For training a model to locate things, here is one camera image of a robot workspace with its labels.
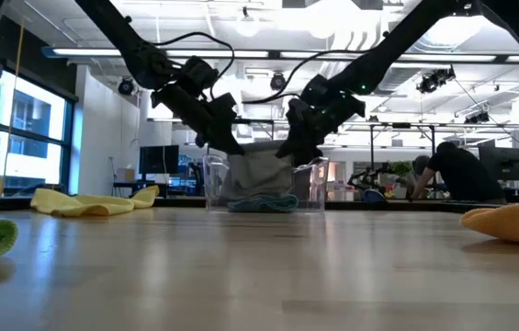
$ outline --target computer monitor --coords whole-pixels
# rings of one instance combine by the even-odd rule
[[[141,147],[141,174],[177,174],[179,146],[149,146]]]
[[[480,161],[494,179],[519,180],[519,148],[480,147]]]

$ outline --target wooden table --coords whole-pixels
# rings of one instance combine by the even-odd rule
[[[519,245],[456,214],[0,217],[0,330],[519,330]]]

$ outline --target transparent container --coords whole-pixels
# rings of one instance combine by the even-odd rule
[[[216,155],[204,156],[204,189],[207,211],[232,212],[323,212],[329,159],[318,157],[308,165],[291,170],[291,187],[277,193],[256,192],[234,199],[225,194],[231,181],[228,160]]]

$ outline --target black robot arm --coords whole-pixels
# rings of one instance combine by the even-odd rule
[[[277,156],[294,154],[303,162],[319,155],[316,146],[324,137],[355,114],[365,116],[365,103],[352,95],[371,94],[391,65],[441,18],[476,15],[507,29],[519,43],[519,0],[423,0],[377,47],[331,79],[317,75],[300,99],[289,102],[289,135]]]
[[[230,94],[208,102],[202,91],[212,87],[218,72],[196,56],[184,65],[170,61],[165,53],[143,40],[109,0],[75,0],[116,46],[130,74],[140,86],[152,90],[152,106],[165,104],[197,133],[196,144],[228,154],[243,154],[232,136],[236,104]]]

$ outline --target yellow cloth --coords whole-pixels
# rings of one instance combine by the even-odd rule
[[[519,205],[468,211],[461,225],[496,238],[519,242]]]
[[[91,195],[70,197],[51,189],[37,188],[30,207],[38,212],[54,216],[109,216],[134,209],[149,208],[158,195],[157,186],[138,191],[132,199]]]

